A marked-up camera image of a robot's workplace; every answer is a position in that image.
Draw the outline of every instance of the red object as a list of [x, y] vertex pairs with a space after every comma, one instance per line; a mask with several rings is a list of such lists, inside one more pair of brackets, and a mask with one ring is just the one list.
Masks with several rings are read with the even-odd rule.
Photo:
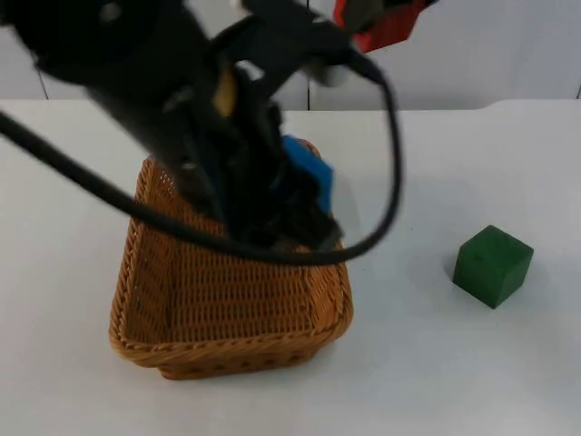
[[[343, 10], [347, 1], [337, 0], [335, 5], [335, 21], [340, 26], [344, 26]], [[386, 14], [369, 31], [355, 34], [357, 45], [367, 53], [405, 41], [411, 35], [419, 13], [426, 4], [426, 0], [413, 0], [409, 5], [394, 6], [386, 10]]]

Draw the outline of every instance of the white tabletop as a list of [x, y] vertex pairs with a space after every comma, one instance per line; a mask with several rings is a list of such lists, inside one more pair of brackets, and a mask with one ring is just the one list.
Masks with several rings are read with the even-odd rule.
[[[132, 191], [145, 154], [87, 102], [0, 102]], [[380, 113], [290, 113], [340, 173], [353, 240], [386, 192]], [[581, 432], [581, 103], [402, 114], [398, 224], [349, 265], [355, 322], [300, 367], [171, 382], [109, 348], [127, 218], [0, 141], [0, 432], [573, 435]], [[535, 249], [495, 311], [455, 287], [493, 223]]]

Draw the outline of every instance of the wicker basket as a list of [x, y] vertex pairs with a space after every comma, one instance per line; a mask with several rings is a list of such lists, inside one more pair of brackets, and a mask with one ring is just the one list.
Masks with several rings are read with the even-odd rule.
[[[146, 160], [137, 201], [206, 232], [171, 178]], [[344, 264], [288, 268], [211, 253], [131, 220], [109, 337], [125, 359], [172, 380], [290, 366], [339, 338], [353, 317]]]

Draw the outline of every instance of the green cube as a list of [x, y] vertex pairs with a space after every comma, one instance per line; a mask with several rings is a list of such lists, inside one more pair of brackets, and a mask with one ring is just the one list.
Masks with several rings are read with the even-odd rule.
[[534, 250], [493, 225], [460, 247], [454, 283], [496, 309], [527, 276]]

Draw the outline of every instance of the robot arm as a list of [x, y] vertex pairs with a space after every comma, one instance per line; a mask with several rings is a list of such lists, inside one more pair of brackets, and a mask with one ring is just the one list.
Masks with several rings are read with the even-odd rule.
[[[388, 85], [351, 48], [347, 34], [308, 8], [289, 0], [243, 5], [251, 16], [211, 41], [182, 0], [0, 0], [0, 16], [35, 53], [41, 70], [85, 86], [164, 164], [192, 207], [224, 223], [239, 243], [226, 250], [206, 238], [204, 246], [289, 264], [361, 255], [387, 233], [399, 204], [399, 130]], [[263, 77], [252, 81], [236, 66], [242, 60], [258, 66]], [[343, 252], [251, 255], [245, 247], [271, 249], [280, 240], [326, 252], [340, 238], [338, 224], [320, 207], [321, 180], [285, 150], [281, 112], [271, 100], [293, 73], [313, 62], [347, 65], [382, 87], [395, 154], [389, 207], [374, 233]], [[159, 220], [144, 221], [177, 234]]]

